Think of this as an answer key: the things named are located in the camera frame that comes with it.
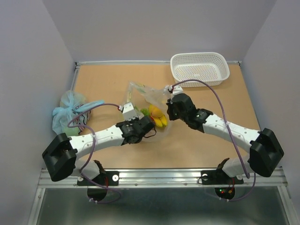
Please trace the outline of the clear lemon-print plastic bag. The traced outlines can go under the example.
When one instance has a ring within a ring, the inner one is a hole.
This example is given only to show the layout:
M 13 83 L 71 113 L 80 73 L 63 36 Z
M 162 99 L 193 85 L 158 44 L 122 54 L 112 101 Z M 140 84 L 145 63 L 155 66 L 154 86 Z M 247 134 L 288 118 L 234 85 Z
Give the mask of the clear lemon-print plastic bag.
M 150 131 L 143 141 L 147 143 L 158 142 L 165 138 L 171 131 L 173 123 L 169 120 L 167 115 L 167 100 L 171 97 L 170 94 L 164 93 L 164 89 L 155 89 L 137 82 L 129 82 L 127 90 L 125 92 L 122 105 L 131 102 L 138 115 L 138 118 L 142 118 L 144 115 L 140 112 L 143 108 L 149 108 L 149 105 L 155 105 L 166 116 L 167 126 L 158 128 L 155 126 L 155 130 Z

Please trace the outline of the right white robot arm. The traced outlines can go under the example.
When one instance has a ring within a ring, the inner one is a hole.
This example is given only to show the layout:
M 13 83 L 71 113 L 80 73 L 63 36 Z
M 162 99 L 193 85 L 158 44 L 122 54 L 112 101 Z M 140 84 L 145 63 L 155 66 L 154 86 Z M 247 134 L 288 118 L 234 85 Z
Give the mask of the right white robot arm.
M 284 156 L 276 135 L 268 128 L 259 131 L 226 122 L 209 110 L 196 108 L 184 93 L 168 99 L 166 104 L 170 120 L 182 120 L 189 128 L 232 142 L 248 153 L 245 157 L 227 158 L 218 165 L 216 179 L 221 183 L 246 173 L 270 177 Z

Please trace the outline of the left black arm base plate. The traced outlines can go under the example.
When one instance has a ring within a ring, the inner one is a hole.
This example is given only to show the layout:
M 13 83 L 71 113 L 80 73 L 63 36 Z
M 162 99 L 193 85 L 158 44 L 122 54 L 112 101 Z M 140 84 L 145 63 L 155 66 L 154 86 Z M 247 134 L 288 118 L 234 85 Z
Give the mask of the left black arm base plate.
M 99 174 L 92 181 L 101 186 L 118 186 L 119 185 L 120 172 L 119 171 L 106 171 L 105 173 Z M 77 180 L 77 186 L 96 186 L 94 183 L 88 181 L 86 178 Z

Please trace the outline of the orange mango fruit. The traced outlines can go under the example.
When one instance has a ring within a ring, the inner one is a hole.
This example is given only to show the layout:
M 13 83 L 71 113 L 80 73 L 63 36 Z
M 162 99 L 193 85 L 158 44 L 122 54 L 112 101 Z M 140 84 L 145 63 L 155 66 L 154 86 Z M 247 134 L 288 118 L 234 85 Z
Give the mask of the orange mango fruit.
M 149 113 L 153 118 L 160 118 L 164 115 L 162 111 L 155 105 L 149 105 Z

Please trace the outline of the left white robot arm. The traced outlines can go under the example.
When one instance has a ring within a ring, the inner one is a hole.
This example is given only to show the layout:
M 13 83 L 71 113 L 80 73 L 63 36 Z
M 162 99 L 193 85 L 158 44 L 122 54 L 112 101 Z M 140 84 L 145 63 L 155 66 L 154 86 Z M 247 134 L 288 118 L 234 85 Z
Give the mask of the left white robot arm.
M 86 175 L 95 185 L 104 181 L 104 173 L 95 162 L 80 161 L 85 155 L 114 146 L 136 144 L 155 128 L 149 117 L 123 121 L 105 130 L 89 135 L 68 137 L 57 135 L 42 153 L 42 158 L 52 181 L 61 181 L 69 176 Z

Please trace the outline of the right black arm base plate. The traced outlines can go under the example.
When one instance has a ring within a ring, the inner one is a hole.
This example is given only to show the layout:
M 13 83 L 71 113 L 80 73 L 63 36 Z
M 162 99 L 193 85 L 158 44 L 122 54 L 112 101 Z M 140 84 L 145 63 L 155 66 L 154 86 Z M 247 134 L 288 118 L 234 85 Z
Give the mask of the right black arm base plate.
M 239 180 L 237 177 L 231 178 L 221 170 L 203 170 L 197 183 L 203 185 L 239 185 L 244 184 L 244 180 Z

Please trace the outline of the yellow banana bunch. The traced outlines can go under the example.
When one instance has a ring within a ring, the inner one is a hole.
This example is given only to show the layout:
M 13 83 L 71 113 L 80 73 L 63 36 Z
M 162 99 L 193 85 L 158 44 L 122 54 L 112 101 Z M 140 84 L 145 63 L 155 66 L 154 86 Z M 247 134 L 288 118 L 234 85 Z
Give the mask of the yellow banana bunch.
M 153 120 L 155 122 L 156 127 L 158 127 L 158 128 L 164 128 L 164 127 L 166 127 L 168 125 L 167 124 L 167 119 L 166 119 L 165 115 L 163 115 L 160 118 L 153 118 Z

